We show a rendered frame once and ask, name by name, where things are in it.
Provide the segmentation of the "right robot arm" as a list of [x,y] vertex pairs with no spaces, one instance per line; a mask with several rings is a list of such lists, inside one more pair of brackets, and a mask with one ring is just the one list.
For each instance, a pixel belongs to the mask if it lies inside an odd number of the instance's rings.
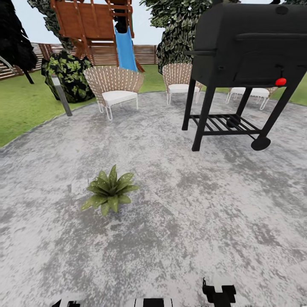
[[236,303],[234,296],[236,281],[233,276],[213,277],[212,286],[206,286],[205,280],[203,277],[203,293],[207,296],[208,302],[214,303],[214,307],[231,307],[231,303]]

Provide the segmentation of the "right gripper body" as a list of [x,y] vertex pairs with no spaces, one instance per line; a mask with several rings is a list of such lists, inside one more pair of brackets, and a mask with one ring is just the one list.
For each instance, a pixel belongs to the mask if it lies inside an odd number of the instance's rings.
[[228,304],[229,307],[231,307],[231,303],[236,303],[235,302],[235,296],[232,291],[231,286],[222,286],[223,292],[221,293],[215,293],[214,286],[205,286],[206,290],[206,296],[208,299],[208,302],[213,302],[214,307],[216,307],[216,304],[219,302]]

